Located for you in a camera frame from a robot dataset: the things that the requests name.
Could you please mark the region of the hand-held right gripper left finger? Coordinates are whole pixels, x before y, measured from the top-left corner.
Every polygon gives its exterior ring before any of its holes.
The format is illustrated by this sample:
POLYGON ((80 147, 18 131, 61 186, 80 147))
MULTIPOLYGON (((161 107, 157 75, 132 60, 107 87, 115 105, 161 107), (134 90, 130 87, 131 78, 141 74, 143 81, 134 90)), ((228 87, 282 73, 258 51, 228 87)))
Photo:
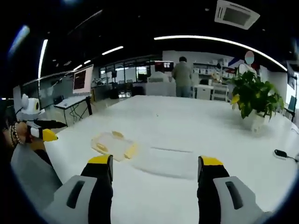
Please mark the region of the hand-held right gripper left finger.
POLYGON ((113 198, 113 156, 91 158, 55 193, 43 211, 49 224, 109 224, 113 198))

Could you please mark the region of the person's left hand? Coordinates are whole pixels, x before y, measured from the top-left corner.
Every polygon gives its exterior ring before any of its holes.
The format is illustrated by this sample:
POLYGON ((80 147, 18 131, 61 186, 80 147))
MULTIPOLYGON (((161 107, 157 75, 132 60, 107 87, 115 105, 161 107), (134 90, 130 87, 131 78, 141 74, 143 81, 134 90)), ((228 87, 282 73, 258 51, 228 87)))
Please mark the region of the person's left hand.
POLYGON ((30 143, 31 136, 28 133, 28 126, 24 122, 15 124, 16 132, 21 143, 30 143))

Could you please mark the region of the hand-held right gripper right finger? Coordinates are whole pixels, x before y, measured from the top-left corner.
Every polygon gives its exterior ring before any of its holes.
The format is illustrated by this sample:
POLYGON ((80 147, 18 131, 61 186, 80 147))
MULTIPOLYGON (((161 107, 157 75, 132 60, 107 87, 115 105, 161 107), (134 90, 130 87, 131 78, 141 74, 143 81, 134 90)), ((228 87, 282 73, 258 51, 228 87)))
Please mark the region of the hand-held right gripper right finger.
POLYGON ((213 157, 198 158, 197 198, 200 224, 262 224, 271 216, 257 205, 255 193, 213 157))

